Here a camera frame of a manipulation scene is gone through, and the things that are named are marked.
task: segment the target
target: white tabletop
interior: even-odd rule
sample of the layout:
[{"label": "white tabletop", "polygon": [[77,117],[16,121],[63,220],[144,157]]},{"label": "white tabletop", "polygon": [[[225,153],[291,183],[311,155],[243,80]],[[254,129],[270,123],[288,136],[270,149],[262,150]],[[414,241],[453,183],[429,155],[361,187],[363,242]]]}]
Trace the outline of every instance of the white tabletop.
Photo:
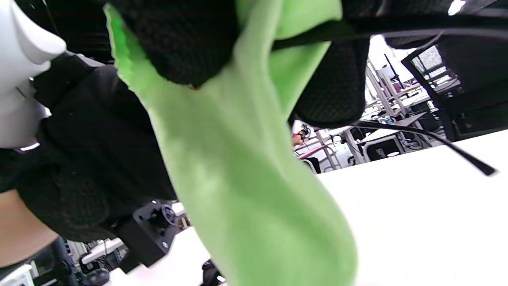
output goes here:
[{"label": "white tabletop", "polygon": [[[507,140],[503,131],[457,145],[507,171],[508,150],[494,148]],[[508,180],[503,173],[485,177],[439,146],[319,178],[355,234],[356,286],[508,285]],[[198,286],[207,259],[189,228],[151,269],[139,267],[129,276],[115,270],[111,278],[113,286]]]},{"label": "white tabletop", "polygon": [[[401,121],[394,122],[393,125],[409,126],[409,125],[413,124],[415,121],[417,121],[418,119],[422,118],[425,115],[425,113],[426,112],[405,118]],[[358,142],[358,144],[362,144],[362,143],[369,142],[372,140],[380,139],[380,138],[390,136],[392,134],[399,133],[399,132],[400,132],[399,130],[378,129],[378,130],[372,132],[369,136],[363,138],[360,142]]]},{"label": "white tabletop", "polygon": [[199,286],[203,282],[203,263],[210,254],[194,228],[176,235],[169,254],[150,269],[139,266],[129,275],[120,269],[110,273],[111,286]]}]

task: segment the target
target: green cloth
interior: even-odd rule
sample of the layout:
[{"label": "green cloth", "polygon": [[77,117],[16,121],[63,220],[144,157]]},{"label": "green cloth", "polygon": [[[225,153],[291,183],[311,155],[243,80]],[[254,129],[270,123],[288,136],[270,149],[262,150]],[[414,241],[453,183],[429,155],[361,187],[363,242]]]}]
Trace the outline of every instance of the green cloth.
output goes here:
[{"label": "green cloth", "polygon": [[340,3],[237,0],[237,8],[231,62],[194,91],[159,76],[107,6],[118,74],[147,109],[178,197],[228,285],[352,285],[351,230],[294,157],[286,124],[329,43],[270,51],[274,39],[341,19]]}]

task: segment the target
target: human arm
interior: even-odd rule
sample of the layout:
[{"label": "human arm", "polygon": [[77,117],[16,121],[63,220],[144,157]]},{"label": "human arm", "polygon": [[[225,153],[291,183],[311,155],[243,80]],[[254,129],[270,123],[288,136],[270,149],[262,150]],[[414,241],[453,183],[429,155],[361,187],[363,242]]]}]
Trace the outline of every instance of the human arm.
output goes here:
[{"label": "human arm", "polygon": [[27,208],[16,190],[0,193],[0,267],[36,254],[57,237]]}]

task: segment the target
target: black metal bracket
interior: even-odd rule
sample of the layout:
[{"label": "black metal bracket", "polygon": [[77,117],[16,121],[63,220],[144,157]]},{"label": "black metal bracket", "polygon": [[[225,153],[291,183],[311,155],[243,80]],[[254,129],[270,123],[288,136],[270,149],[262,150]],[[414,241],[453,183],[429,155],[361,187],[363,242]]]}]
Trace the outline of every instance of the black metal bracket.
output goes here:
[{"label": "black metal bracket", "polygon": [[150,267],[167,255],[178,226],[169,205],[152,203],[115,226],[114,232],[129,248],[119,265],[127,274],[140,264]]}]

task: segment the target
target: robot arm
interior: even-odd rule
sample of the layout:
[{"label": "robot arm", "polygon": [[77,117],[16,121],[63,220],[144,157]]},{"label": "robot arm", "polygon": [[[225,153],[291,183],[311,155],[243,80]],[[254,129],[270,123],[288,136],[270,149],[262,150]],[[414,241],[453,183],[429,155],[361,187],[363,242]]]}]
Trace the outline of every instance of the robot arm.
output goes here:
[{"label": "robot arm", "polygon": [[46,115],[33,99],[30,78],[47,71],[66,44],[31,21],[14,0],[0,2],[0,26],[0,148],[27,147],[36,143]]}]

